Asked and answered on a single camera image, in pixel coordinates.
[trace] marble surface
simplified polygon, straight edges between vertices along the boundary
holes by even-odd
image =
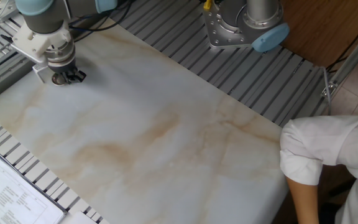
[[[271,222],[281,128],[121,27],[76,49],[83,83],[31,72],[0,123],[110,224]]]

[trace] robotic arm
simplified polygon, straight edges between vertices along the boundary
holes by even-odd
[[[102,13],[117,0],[16,0],[25,24],[13,37],[13,47],[36,64],[48,66],[63,82],[82,82],[75,65],[75,45],[68,30],[72,17]]]
[[[13,37],[12,46],[41,67],[51,68],[56,73],[52,81],[82,82],[86,75],[75,65],[68,21],[109,11],[123,1],[16,0],[25,24]],[[205,1],[203,12],[212,48],[252,46],[265,52],[281,43],[290,31],[279,0]]]

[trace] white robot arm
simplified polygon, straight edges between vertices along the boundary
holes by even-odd
[[[68,28],[72,17],[110,11],[117,0],[16,0],[25,24],[12,46],[41,67],[48,66],[67,83],[82,82],[75,65],[75,45]]]

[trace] paper document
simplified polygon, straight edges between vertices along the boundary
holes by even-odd
[[[48,198],[0,160],[0,224],[51,224],[63,217]]]

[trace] blue cap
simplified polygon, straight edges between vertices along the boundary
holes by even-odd
[[[278,44],[283,42],[290,33],[290,27],[287,23],[280,24],[279,26],[274,27],[273,29],[267,31],[256,39],[252,43],[252,47],[258,52],[265,52],[272,50]]]
[[[53,0],[16,0],[17,9],[26,16],[37,16],[52,5]]]
[[[95,3],[98,13],[115,9],[117,7],[117,0],[95,0]]]

